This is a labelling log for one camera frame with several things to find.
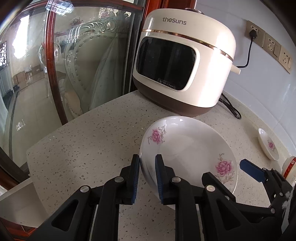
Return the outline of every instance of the white container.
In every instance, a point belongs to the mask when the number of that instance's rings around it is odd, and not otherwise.
[[[133,80],[152,101],[196,116],[218,102],[236,49],[232,32],[204,14],[157,9],[146,18]]]
[[[286,161],[283,164],[282,173],[281,175],[290,183],[292,186],[294,186],[296,181],[296,157],[291,156],[286,159]]]

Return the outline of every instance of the white tile wall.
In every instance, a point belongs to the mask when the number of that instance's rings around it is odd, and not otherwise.
[[[224,25],[236,39],[234,65],[245,65],[250,40],[244,36],[246,21],[260,26],[296,59],[296,47],[277,17],[260,0],[197,0],[196,9]],[[258,115],[296,155],[296,63],[289,74],[257,44],[250,63],[240,75],[230,73],[224,90]]]

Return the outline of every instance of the pink flower pattern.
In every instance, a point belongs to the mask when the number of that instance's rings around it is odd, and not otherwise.
[[[231,163],[231,160],[224,160],[222,155],[224,153],[219,154],[219,162],[217,163],[216,171],[217,175],[214,175],[222,184],[225,184],[226,182],[233,182],[234,179],[234,170],[233,165]]]
[[[271,140],[267,140],[269,148],[274,152],[276,146]]]
[[[220,161],[216,166],[217,172],[220,174],[221,177],[229,174],[232,171],[233,167],[231,161]]]
[[[149,140],[155,142],[156,144],[163,143],[164,140],[164,134],[166,133],[165,131],[165,125],[162,126],[161,128],[153,129],[152,130],[152,135],[148,137],[148,144],[150,144]]]

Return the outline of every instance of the thesuns logo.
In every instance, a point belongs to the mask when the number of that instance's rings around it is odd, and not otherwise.
[[[187,24],[186,21],[175,19],[175,18],[166,18],[166,17],[163,17],[163,22],[178,23],[178,24],[183,24],[183,25]]]

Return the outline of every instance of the white plate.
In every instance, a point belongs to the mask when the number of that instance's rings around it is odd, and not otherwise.
[[[273,140],[268,136],[266,131],[264,131],[261,128],[258,129],[258,140],[265,155],[267,155],[267,157],[270,160],[278,161],[279,153],[276,149],[276,145],[274,144]]]
[[[220,134],[207,124],[185,116],[169,116],[154,122],[145,132],[140,147],[141,169],[158,196],[155,156],[176,176],[203,187],[202,175],[211,172],[230,192],[237,184],[235,157]]]

